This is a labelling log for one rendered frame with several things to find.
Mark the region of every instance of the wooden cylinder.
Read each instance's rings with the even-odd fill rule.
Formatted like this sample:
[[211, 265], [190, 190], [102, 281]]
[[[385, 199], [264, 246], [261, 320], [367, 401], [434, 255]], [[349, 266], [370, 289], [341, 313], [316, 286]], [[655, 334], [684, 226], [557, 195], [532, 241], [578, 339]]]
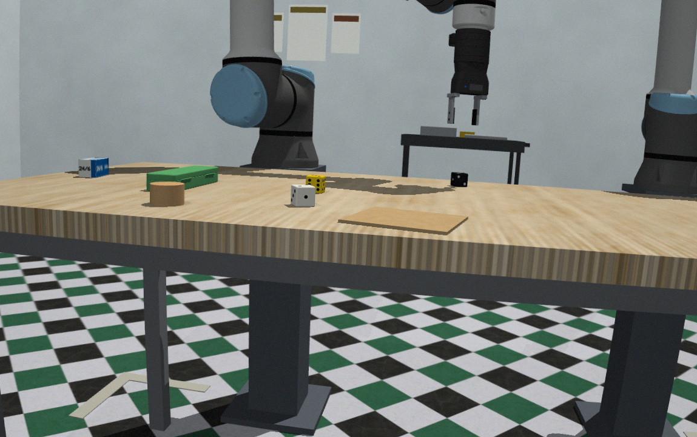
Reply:
[[183, 182], [149, 183], [149, 205], [178, 206], [184, 204]]

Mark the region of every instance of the checkered floor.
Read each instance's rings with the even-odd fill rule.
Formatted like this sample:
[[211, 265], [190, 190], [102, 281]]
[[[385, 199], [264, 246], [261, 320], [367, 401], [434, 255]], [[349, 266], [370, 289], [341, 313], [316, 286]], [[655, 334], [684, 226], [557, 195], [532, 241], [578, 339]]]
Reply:
[[[193, 437], [280, 436], [218, 421], [248, 379], [248, 284], [167, 278], [174, 418]], [[115, 376], [146, 374], [143, 274], [0, 254], [0, 378], [9, 437], [154, 435], [146, 385], [85, 419]], [[534, 437], [582, 431], [573, 401], [601, 400], [615, 312], [314, 288], [310, 384], [330, 385], [317, 437]], [[667, 415], [697, 432], [697, 316], [685, 323]]]

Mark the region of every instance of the die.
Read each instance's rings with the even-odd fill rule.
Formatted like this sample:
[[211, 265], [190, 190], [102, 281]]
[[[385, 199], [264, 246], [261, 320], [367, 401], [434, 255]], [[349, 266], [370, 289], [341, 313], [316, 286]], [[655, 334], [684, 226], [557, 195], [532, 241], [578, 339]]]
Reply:
[[467, 176], [465, 172], [452, 172], [451, 186], [467, 186]]
[[292, 185], [292, 205], [297, 207], [315, 206], [315, 186]]
[[307, 185], [315, 186], [315, 193], [321, 194], [326, 189], [326, 176], [318, 176], [317, 174], [309, 174], [306, 177]]
[[79, 177], [108, 175], [108, 158], [82, 158], [79, 160]]

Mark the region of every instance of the yellow die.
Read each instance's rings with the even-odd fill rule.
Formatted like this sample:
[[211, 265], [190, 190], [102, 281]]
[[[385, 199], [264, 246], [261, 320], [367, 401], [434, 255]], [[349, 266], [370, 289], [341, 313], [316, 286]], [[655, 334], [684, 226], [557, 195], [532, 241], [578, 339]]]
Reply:
[[321, 194], [326, 189], [326, 176], [318, 176], [317, 174], [309, 174], [305, 183], [315, 186], [315, 193]]

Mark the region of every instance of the wooden tabletop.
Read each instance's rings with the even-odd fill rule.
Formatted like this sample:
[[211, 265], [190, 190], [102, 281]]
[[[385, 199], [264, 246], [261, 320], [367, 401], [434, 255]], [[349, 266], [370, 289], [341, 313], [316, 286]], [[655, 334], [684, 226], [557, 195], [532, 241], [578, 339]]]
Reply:
[[[697, 200], [321, 172], [314, 208], [290, 206], [310, 172], [218, 167], [185, 204], [149, 206], [133, 163], [0, 181], [0, 231], [193, 251], [529, 279], [697, 290]], [[448, 235], [340, 223], [368, 208], [466, 215]]]

